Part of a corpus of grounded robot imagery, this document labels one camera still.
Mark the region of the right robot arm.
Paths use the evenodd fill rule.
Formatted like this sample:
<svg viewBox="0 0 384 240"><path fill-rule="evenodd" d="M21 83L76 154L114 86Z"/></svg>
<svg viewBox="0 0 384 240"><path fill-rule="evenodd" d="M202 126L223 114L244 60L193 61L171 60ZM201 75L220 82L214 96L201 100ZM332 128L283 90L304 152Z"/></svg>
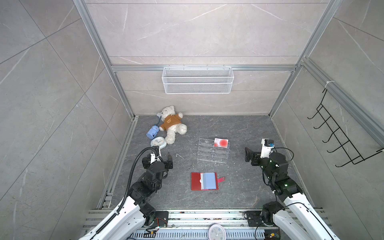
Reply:
<svg viewBox="0 0 384 240"><path fill-rule="evenodd" d="M245 161L262 169L263 179L279 199L263 205L262 224L276 225L292 240L339 239L288 176L289 162L283 154L266 146L260 152L245 148L245 153Z"/></svg>

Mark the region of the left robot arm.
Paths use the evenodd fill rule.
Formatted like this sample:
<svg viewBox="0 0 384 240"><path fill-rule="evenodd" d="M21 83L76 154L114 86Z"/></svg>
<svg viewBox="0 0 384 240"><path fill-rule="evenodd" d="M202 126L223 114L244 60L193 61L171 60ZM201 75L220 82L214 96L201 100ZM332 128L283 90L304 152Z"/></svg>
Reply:
<svg viewBox="0 0 384 240"><path fill-rule="evenodd" d="M146 151L151 151L155 156L153 159L151 155L144 157L146 172L137 182L132 183L135 167ZM149 199L161 189L163 179L172 168L173 158L170 154L167 160L163 160L155 148L143 149L132 164L126 192L120 203L81 239L125 240L141 227L150 226L155 219L156 210L149 204Z"/></svg>

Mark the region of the clear acrylic card stand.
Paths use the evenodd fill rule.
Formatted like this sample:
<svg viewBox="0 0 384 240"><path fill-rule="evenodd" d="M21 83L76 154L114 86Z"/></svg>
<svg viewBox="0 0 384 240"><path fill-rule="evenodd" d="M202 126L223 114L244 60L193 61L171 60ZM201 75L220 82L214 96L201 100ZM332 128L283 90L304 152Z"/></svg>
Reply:
<svg viewBox="0 0 384 240"><path fill-rule="evenodd" d="M228 148L218 148L214 147L214 140L199 139L197 160L227 164L230 156L230 143Z"/></svg>

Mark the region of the red leather card holder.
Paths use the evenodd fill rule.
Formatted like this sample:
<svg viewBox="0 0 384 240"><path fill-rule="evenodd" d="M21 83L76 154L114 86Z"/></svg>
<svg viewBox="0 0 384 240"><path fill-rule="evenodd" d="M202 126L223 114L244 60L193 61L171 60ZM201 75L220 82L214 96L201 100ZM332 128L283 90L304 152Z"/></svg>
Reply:
<svg viewBox="0 0 384 240"><path fill-rule="evenodd" d="M217 173L191 173L192 191L212 191L219 189L219 183L225 181L225 177L218 178Z"/></svg>

